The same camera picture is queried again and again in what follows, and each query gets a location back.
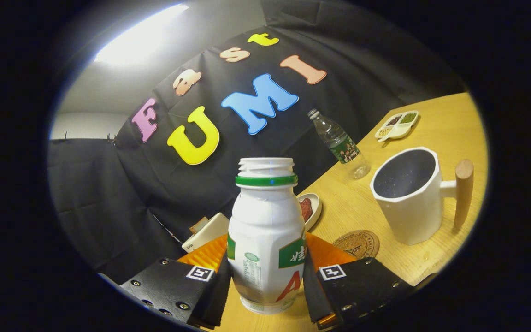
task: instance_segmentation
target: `screw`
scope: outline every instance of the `screw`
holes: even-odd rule
[[[190,306],[187,303],[183,303],[183,302],[178,303],[177,306],[181,310],[189,310],[190,309]]]

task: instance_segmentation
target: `clear plastic bottle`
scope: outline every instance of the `clear plastic bottle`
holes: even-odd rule
[[[308,117],[314,122],[319,137],[346,169],[348,176],[359,179],[370,172],[370,164],[337,122],[321,115],[316,109],[310,110]]]

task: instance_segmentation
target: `blue letter m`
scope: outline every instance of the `blue letter m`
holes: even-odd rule
[[[270,74],[257,76],[253,80],[253,88],[255,89],[255,96],[234,92],[221,103],[222,107],[232,108],[247,123],[249,126],[247,132],[250,135],[257,134],[267,124],[267,120],[258,118],[252,112],[263,114],[270,118],[276,116],[270,99],[276,103],[278,111],[286,111],[299,100],[298,96],[289,94],[276,82],[272,81]]]

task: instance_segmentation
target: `white mug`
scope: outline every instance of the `white mug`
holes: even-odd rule
[[[425,147],[405,149],[377,169],[370,188],[399,242],[413,245],[434,235],[445,197],[457,199],[454,228],[464,223],[472,196],[472,162],[462,160],[455,171],[456,180],[442,181],[438,155]]]

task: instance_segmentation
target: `white plastic bottle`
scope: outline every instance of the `white plastic bottle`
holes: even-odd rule
[[[227,256],[243,305],[260,314],[285,311],[303,277],[306,233],[293,193],[292,158],[242,158]]]

